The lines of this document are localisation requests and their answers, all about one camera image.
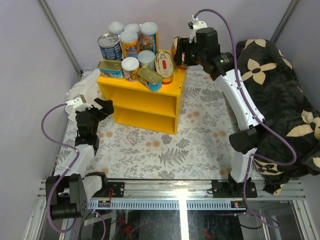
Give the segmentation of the gold oval tin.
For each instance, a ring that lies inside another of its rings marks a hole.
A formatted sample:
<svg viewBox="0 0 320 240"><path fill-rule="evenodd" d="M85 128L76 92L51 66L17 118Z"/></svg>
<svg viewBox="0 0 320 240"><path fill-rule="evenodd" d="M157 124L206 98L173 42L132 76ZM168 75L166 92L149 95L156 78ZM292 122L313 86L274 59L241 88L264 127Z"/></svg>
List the gold oval tin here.
<svg viewBox="0 0 320 240"><path fill-rule="evenodd" d="M155 55L155 69L162 76L162 83L168 85L174 80L174 63L167 51L159 51Z"/></svg>
<svg viewBox="0 0 320 240"><path fill-rule="evenodd" d="M173 42L172 42L172 45L171 45L171 56L172 56L173 60L175 59L175 55L176 55L176 52L177 52L178 39L181 39L181 38L182 38L181 36L176 36L173 39ZM180 69L182 69L182 70L187 70L188 69L188 66L186 66L184 64L179 65L178 67Z"/></svg>

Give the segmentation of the clear jar colourful candy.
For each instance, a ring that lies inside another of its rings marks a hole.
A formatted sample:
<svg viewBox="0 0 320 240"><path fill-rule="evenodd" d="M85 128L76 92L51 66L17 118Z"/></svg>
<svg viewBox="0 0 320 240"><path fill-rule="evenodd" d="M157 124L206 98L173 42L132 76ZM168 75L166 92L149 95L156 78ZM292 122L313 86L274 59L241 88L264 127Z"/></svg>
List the clear jar colourful candy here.
<svg viewBox="0 0 320 240"><path fill-rule="evenodd" d="M154 22L145 22L140 25L141 50L149 50L154 54L158 53L158 26Z"/></svg>

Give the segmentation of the grey lid small can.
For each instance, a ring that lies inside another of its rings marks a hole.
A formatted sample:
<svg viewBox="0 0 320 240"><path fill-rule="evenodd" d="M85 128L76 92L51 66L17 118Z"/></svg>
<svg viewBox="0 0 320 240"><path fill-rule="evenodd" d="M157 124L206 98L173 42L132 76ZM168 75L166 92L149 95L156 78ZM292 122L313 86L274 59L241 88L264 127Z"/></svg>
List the grey lid small can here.
<svg viewBox="0 0 320 240"><path fill-rule="evenodd" d="M155 70L155 54L150 50L142 50L138 55L139 67L147 66Z"/></svg>

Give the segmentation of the gold rectangular tin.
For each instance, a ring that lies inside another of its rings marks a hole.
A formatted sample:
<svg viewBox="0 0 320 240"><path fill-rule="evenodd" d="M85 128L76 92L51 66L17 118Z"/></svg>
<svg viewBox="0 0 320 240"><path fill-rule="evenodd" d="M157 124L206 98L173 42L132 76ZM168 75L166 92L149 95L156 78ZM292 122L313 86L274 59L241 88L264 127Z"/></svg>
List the gold rectangular tin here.
<svg viewBox="0 0 320 240"><path fill-rule="evenodd" d="M137 75L139 82L150 91L157 92L162 88L163 77L148 66L141 67L137 71Z"/></svg>
<svg viewBox="0 0 320 240"><path fill-rule="evenodd" d="M104 78L122 79L124 77L122 62L119 60L103 59L97 67Z"/></svg>

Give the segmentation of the white lid small can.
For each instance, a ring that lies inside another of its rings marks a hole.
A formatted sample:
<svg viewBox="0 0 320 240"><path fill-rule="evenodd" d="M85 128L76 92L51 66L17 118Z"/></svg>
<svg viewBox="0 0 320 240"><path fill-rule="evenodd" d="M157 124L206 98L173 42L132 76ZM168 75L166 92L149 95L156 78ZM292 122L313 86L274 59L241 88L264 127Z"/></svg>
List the white lid small can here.
<svg viewBox="0 0 320 240"><path fill-rule="evenodd" d="M136 82L139 80L138 70L140 63L135 57L126 57L121 62L124 77L129 82Z"/></svg>

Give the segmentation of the white red snack canister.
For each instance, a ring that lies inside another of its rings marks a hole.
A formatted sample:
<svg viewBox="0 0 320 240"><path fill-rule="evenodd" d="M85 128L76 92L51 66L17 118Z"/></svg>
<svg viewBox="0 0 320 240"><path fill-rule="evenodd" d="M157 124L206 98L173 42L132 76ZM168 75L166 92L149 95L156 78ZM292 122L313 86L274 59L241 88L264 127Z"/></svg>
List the white red snack canister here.
<svg viewBox="0 0 320 240"><path fill-rule="evenodd" d="M130 23L124 26L123 28L124 31L131 31L131 32L135 32L138 35L141 33L140 31L140 25L137 23Z"/></svg>

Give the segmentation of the orange blue tall canister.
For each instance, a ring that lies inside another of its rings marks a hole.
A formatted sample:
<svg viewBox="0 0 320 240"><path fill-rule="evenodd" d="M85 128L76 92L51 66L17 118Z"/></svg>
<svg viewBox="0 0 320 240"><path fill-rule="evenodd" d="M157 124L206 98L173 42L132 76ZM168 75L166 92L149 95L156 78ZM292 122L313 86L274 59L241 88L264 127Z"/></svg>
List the orange blue tall canister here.
<svg viewBox="0 0 320 240"><path fill-rule="evenodd" d="M119 35L121 42L122 52L124 58L133 57L137 58L140 52L140 43L138 34L131 30L124 30Z"/></svg>

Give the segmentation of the blue labelled gold-top can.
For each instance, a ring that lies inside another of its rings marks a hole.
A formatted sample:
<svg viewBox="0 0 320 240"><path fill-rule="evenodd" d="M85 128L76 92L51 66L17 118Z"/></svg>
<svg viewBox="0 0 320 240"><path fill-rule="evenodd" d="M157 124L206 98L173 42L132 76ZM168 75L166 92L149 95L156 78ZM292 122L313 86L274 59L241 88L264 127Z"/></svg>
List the blue labelled gold-top can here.
<svg viewBox="0 0 320 240"><path fill-rule="evenodd" d="M123 52L117 35L105 33L97 40L102 57L106 60L121 61Z"/></svg>

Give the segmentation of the white orange snack canister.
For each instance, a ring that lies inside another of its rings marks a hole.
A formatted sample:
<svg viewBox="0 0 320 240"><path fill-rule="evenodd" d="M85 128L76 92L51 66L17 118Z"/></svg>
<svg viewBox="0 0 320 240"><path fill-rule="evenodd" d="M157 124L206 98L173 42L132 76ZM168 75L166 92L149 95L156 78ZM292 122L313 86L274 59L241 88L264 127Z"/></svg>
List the white orange snack canister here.
<svg viewBox="0 0 320 240"><path fill-rule="evenodd" d="M113 21L108 25L108 31L114 35L120 35L124 31L125 25L120 21Z"/></svg>

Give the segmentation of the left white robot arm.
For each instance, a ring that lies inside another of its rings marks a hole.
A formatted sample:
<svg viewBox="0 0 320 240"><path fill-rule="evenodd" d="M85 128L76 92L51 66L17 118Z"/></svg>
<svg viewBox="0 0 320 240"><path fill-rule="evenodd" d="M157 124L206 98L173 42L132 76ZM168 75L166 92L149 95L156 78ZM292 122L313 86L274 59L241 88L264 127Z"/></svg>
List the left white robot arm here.
<svg viewBox="0 0 320 240"><path fill-rule="evenodd" d="M88 104L83 95L63 103L63 106L72 107L75 111L77 131L74 145L70 146L75 157L63 172L50 176L45 181L50 221L82 218L87 211L88 201L94 194L102 198L109 193L110 186L105 174L85 174L88 164L99 149L99 123L114 113L112 100L95 98L94 102L100 108Z"/></svg>

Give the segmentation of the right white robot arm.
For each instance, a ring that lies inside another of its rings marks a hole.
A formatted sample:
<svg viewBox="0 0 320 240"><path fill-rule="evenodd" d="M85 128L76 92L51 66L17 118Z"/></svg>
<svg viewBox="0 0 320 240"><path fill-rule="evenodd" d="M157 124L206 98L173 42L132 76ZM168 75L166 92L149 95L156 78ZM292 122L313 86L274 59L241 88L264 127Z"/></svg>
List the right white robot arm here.
<svg viewBox="0 0 320 240"><path fill-rule="evenodd" d="M200 65L223 91L237 120L239 131L229 136L234 149L232 182L228 192L240 197L246 191L244 181L249 178L251 163L249 157L257 150L258 143L266 133L262 124L270 125L256 108L240 75L234 66L235 59L230 52L221 52L218 33L212 27L196 30L190 38L179 37L173 57L176 65Z"/></svg>

